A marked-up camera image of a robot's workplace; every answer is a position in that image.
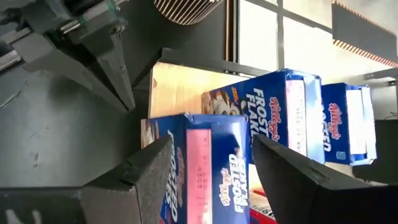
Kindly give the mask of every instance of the orange and black stripe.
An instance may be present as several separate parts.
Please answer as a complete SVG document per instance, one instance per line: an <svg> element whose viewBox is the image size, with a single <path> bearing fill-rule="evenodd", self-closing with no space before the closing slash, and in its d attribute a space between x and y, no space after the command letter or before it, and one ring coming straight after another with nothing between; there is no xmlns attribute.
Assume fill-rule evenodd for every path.
<svg viewBox="0 0 398 224"><path fill-rule="evenodd" d="M335 4L335 5L339 6L339 7L342 7L343 9L346 9L347 11L353 13L354 15L364 19L366 22L368 22L368 23L370 23L370 24L372 24L372 25L374 25L374 26L376 26L376 27L378 27L378 28L390 33L390 34L395 35L395 33L393 33L393 31L388 30L388 29L380 26L379 24L375 23L374 21L371 21L367 17L365 17L362 14L360 14L360 13L358 13L358 12L356 12L356 11L350 9L350 8L348 8L347 6L343 5L340 2L337 2L337 1L333 0L332 4ZM374 61L379 62L379 63L383 63L384 65L388 65L388 66L391 66L391 67L398 67L398 63L395 62L395 61L380 57L378 55L374 55L371 52L363 50L363 49L361 49L359 47L355 47L355 46L353 46L353 45L351 45L349 43L346 43L345 41L342 41L342 40L339 40L339 39L333 39L333 44L336 45L337 47L342 48L342 49L349 50L352 53L355 53L355 54L358 54L360 56L369 58L369 59L374 60Z"/></svg>
<svg viewBox="0 0 398 224"><path fill-rule="evenodd" d="M349 50L352 53L355 53L355 54L358 54L360 56L369 58L371 60L383 63L384 65L388 65L388 66L395 67L395 68L398 67L398 63L397 62L392 62L392 61L390 61L388 59L384 59L384 58L379 57L377 55L374 55L374 54L372 54L370 52L367 52L365 50L362 50L362 49L359 49L359 48L357 48L355 46L347 44L346 42L343 42L341 40L333 39L333 44L336 45L337 47L341 47L342 49Z"/></svg>
<svg viewBox="0 0 398 224"><path fill-rule="evenodd" d="M180 25L200 22L221 2L222 0L154 0L163 16Z"/></svg>

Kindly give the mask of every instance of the blue cereal box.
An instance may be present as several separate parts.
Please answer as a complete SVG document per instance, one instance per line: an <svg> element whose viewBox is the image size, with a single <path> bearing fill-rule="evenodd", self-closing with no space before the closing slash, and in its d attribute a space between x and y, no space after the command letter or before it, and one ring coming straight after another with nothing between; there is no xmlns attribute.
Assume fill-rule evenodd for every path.
<svg viewBox="0 0 398 224"><path fill-rule="evenodd" d="M325 163L318 76L283 69L215 89L202 95L202 113L245 114L251 137L265 134Z"/></svg>
<svg viewBox="0 0 398 224"><path fill-rule="evenodd" d="M249 223L245 116L180 114L141 121L142 146L172 137L160 223Z"/></svg>
<svg viewBox="0 0 398 224"><path fill-rule="evenodd" d="M322 86L323 139L327 162L351 166L377 158L371 92L368 86Z"/></svg>

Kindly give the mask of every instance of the kellogg's logo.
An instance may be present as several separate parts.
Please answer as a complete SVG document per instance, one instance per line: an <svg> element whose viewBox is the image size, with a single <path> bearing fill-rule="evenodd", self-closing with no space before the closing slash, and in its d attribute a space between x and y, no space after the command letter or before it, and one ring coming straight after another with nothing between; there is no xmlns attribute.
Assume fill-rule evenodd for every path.
<svg viewBox="0 0 398 224"><path fill-rule="evenodd" d="M276 97L269 98L269 106L271 108L271 120L268 121L268 130L272 134L272 140L278 141L280 136L278 134L278 123L280 120L280 106Z"/></svg>
<svg viewBox="0 0 398 224"><path fill-rule="evenodd" d="M328 130L331 133L331 137L333 139L339 140L341 134L338 132L338 125L343 123L341 121L340 107L336 103L330 103L328 110L330 112L330 122L328 122Z"/></svg>
<svg viewBox="0 0 398 224"><path fill-rule="evenodd" d="M229 202L231 201L229 197L229 186L232 184L231 175L226 168L223 168L220 172L223 176L223 183L220 184L220 194L218 196L224 206L229 206Z"/></svg>

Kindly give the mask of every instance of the white label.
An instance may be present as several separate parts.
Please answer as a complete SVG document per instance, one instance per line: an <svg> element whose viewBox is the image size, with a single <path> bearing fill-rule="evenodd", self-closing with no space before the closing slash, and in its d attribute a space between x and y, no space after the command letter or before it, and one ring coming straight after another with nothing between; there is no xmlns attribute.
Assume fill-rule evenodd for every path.
<svg viewBox="0 0 398 224"><path fill-rule="evenodd" d="M366 148L374 150L376 146L376 132L374 130L374 115L370 88L362 88L362 101L366 125Z"/></svg>
<svg viewBox="0 0 398 224"><path fill-rule="evenodd" d="M366 127L363 119L361 90L347 90L349 150L351 154L366 153Z"/></svg>
<svg viewBox="0 0 398 224"><path fill-rule="evenodd" d="M307 156L305 87L302 80L286 81L286 103L289 148Z"/></svg>

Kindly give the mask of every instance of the pink label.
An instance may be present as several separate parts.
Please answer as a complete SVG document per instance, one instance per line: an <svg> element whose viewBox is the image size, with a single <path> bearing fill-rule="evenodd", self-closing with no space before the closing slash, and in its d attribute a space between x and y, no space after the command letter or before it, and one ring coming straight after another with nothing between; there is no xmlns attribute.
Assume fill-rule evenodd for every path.
<svg viewBox="0 0 398 224"><path fill-rule="evenodd" d="M211 224L211 130L187 130L188 224Z"/></svg>

